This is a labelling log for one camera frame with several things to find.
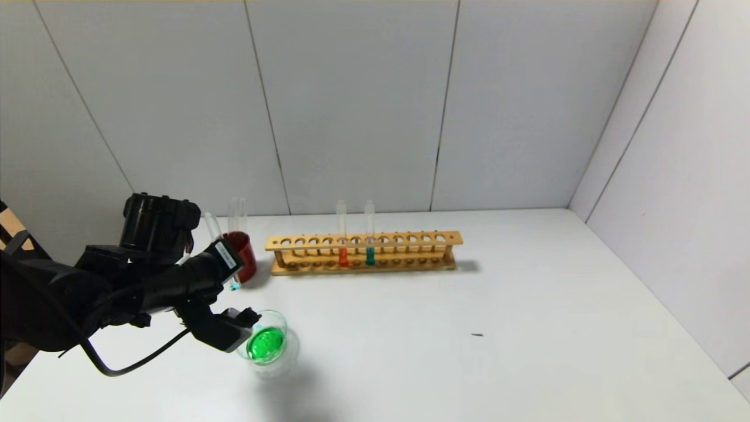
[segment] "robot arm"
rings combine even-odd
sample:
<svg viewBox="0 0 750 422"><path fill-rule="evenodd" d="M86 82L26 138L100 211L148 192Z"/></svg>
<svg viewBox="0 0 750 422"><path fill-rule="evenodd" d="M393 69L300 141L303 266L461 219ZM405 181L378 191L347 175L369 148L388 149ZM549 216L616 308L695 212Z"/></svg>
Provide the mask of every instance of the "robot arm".
<svg viewBox="0 0 750 422"><path fill-rule="evenodd" d="M186 200L134 194L125 204L119 246L87 246L70 267L55 261L18 261L1 253L0 336L44 351L81 345L105 375L117 376L147 363L188 332L201 342L232 351L260 318L251 308L214 314L210 305L243 261L224 239L176 265L192 249L191 230L200 218ZM164 347L125 369L109 369L88 338L108 325L150 325L150 315L173 309L186 326Z"/></svg>

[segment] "green liquid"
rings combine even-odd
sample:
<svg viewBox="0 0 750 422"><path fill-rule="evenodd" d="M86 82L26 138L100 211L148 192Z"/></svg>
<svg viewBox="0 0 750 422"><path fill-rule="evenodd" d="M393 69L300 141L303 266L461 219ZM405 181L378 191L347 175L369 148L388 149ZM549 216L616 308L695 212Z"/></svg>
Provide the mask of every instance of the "green liquid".
<svg viewBox="0 0 750 422"><path fill-rule="evenodd" d="M247 343L247 355L259 363L276 359L284 345L284 332L276 327L262 329Z"/></svg>

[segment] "teal liquid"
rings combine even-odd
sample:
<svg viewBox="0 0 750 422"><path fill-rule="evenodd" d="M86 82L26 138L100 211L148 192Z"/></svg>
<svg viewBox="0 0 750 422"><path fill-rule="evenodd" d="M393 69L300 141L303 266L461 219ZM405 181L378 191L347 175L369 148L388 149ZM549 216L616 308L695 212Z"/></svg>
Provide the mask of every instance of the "teal liquid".
<svg viewBox="0 0 750 422"><path fill-rule="evenodd" d="M375 248L367 248L367 265L375 265Z"/></svg>
<svg viewBox="0 0 750 422"><path fill-rule="evenodd" d="M283 346L284 332L276 327L268 327L247 342L247 355L258 363L268 363L279 357Z"/></svg>

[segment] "white wall panel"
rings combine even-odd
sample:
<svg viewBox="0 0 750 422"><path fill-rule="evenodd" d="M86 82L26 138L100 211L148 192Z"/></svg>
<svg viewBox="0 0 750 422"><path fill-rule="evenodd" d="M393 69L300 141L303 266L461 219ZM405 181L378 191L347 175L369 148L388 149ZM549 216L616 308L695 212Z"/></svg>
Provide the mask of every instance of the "white wall panel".
<svg viewBox="0 0 750 422"><path fill-rule="evenodd" d="M568 206L655 5L463 0L432 209Z"/></svg>
<svg viewBox="0 0 750 422"><path fill-rule="evenodd" d="M732 384L750 402L750 369L745 369L732 379Z"/></svg>
<svg viewBox="0 0 750 422"><path fill-rule="evenodd" d="M292 213L429 209L457 2L247 3Z"/></svg>
<svg viewBox="0 0 750 422"><path fill-rule="evenodd" d="M726 374L750 357L750 2L699 2L589 226Z"/></svg>
<svg viewBox="0 0 750 422"><path fill-rule="evenodd" d="M0 2L0 196L52 258L117 244L133 192L31 2Z"/></svg>
<svg viewBox="0 0 750 422"><path fill-rule="evenodd" d="M656 7L628 80L570 203L570 209L580 219L586 221L589 218L617 162L623 156L665 72L669 58L677 48L695 2L696 0L664 0Z"/></svg>
<svg viewBox="0 0 750 422"><path fill-rule="evenodd" d="M136 191L288 213L242 2L40 2Z"/></svg>

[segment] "test tube rack base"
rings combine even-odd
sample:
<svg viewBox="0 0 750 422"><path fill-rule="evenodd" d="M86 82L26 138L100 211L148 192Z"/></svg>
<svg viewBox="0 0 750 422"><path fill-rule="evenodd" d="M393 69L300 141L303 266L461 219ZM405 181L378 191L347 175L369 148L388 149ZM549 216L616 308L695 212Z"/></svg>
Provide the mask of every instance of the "test tube rack base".
<svg viewBox="0 0 750 422"><path fill-rule="evenodd" d="M275 255L271 274L310 276L455 270L453 246L463 245L464 239L458 231L407 231L374 234L371 239L366 234L271 236L265 244ZM366 259L368 248L375 249L372 265ZM340 264L339 249L346 249L346 265Z"/></svg>

